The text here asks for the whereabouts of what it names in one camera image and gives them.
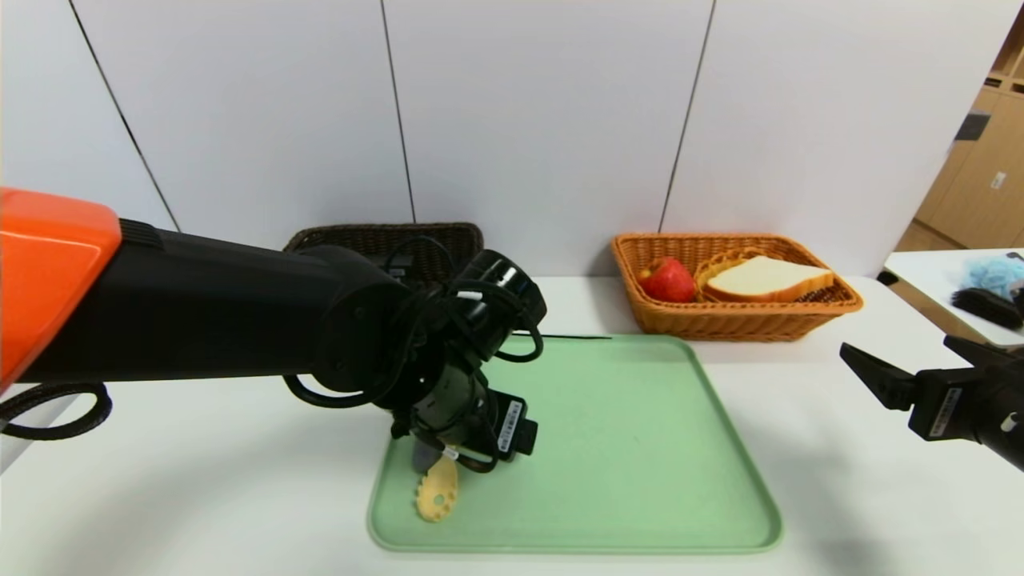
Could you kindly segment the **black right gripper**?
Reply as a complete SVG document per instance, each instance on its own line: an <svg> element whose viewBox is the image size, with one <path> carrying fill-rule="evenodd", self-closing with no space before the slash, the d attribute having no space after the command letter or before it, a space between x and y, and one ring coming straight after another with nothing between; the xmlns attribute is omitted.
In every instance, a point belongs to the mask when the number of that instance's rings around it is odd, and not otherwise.
<svg viewBox="0 0 1024 576"><path fill-rule="evenodd" d="M1022 349L953 335L943 344L975 367L915 376L847 342L840 358L888 410L914 406L908 426L922 440L976 442L1023 470Z"/></svg>

